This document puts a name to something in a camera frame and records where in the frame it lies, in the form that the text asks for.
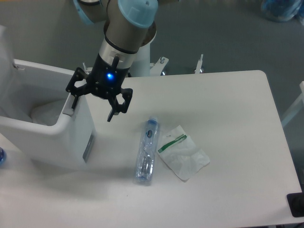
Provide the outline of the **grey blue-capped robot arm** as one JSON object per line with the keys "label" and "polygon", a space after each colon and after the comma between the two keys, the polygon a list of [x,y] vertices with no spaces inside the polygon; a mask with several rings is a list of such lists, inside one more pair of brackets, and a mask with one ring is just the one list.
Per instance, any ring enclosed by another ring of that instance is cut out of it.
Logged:
{"label": "grey blue-capped robot arm", "polygon": [[73,97],[71,106],[75,109],[78,99],[92,94],[108,100],[112,107],[108,116],[126,113],[133,90],[122,88],[139,48],[153,25],[159,2],[157,0],[108,0],[106,4],[107,25],[104,26],[104,40],[97,54],[92,71],[87,74],[78,67],[66,91]]}

